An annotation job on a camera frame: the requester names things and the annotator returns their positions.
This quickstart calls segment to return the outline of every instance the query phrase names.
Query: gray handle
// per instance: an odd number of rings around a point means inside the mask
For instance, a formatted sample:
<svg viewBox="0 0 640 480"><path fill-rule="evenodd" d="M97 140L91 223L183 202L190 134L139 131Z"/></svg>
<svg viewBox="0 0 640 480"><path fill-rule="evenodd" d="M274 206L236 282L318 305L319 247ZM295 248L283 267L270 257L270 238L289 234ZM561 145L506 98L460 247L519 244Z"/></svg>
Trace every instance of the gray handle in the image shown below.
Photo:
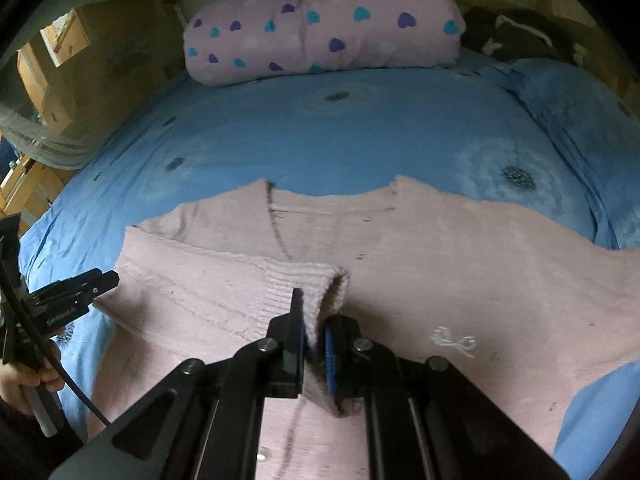
<svg viewBox="0 0 640 480"><path fill-rule="evenodd" d="M64 428L66 423L65 413L62 411L62 404L58 394L51 393L44 384L33 388L23 386L24 395L29 401L33 410L33 415L40 424L40 429L46 437L54 436L59 430Z"/></svg>

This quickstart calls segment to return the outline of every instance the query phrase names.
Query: pillow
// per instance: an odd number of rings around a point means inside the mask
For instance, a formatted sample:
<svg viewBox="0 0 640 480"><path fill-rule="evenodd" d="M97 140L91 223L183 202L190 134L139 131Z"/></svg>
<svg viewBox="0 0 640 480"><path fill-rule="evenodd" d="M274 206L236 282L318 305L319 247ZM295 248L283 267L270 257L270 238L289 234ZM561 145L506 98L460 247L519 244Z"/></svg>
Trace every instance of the pillow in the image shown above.
<svg viewBox="0 0 640 480"><path fill-rule="evenodd" d="M517 95L587 190L595 243L640 248L640 121L580 68L523 59L481 70Z"/></svg>
<svg viewBox="0 0 640 480"><path fill-rule="evenodd" d="M326 70L453 62L453 0L217 0L184 33L191 77L212 86Z"/></svg>

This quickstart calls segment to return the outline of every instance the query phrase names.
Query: bed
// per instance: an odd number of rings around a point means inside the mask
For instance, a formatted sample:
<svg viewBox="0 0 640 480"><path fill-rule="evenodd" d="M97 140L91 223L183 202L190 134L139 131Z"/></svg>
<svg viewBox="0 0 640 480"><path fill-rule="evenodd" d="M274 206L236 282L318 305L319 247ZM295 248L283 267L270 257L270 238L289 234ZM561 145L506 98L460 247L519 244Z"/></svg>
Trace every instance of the bed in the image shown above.
<svg viewBox="0 0 640 480"><path fill-rule="evenodd" d="M180 12L190 19L200 2L180 0ZM627 105L580 69L548 60L501 65L465 49L450 66L221 88L182 72L117 129L28 230L20 266L31 290L111 269L126 226L260 178L325 196L379 189L397 174L517 203L603 250L631 250L640 247L640 196L630 184L640 176L639 132ZM91 310L58 337L65 367L88 394L112 332L109 319ZM639 396L633 362L575 397L554 453L572 478L588 478L602 462ZM68 388L61 399L86 436L84 407Z"/></svg>

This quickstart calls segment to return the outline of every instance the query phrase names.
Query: black device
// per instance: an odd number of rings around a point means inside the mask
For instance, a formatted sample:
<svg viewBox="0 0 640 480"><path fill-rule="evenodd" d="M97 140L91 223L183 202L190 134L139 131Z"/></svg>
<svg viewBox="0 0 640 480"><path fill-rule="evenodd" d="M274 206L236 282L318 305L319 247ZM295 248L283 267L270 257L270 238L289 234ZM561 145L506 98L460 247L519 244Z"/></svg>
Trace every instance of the black device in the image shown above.
<svg viewBox="0 0 640 480"><path fill-rule="evenodd" d="M89 312L95 298L118 285L118 275L100 269L61 280L29 293L18 268L20 215L0 219L0 345L4 364L21 362L33 370L48 358L68 384L78 387L60 363L46 355L44 339ZM53 436L66 423L58 394L44 384L24 386L42 433Z"/></svg>
<svg viewBox="0 0 640 480"><path fill-rule="evenodd" d="M253 479L264 399L301 393L304 352L296 289L264 339L182 362L51 480ZM336 399L364 399L372 480L568 480L445 358L398 358L345 316L327 320L324 354Z"/></svg>

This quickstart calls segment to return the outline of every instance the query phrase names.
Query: purple heart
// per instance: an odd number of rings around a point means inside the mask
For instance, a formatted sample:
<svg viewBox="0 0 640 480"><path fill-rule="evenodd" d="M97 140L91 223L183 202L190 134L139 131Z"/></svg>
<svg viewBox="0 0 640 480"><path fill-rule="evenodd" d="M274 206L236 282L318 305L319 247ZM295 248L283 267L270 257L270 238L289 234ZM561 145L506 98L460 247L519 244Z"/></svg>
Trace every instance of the purple heart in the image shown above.
<svg viewBox="0 0 640 480"><path fill-rule="evenodd" d="M329 50L331 52L340 52L345 48L347 48L347 46L342 40L339 40L338 38L331 38L331 41L329 42Z"/></svg>
<svg viewBox="0 0 640 480"><path fill-rule="evenodd" d="M400 16L398 16L398 27L415 27L415 18L408 12L403 12L402 14L400 14Z"/></svg>

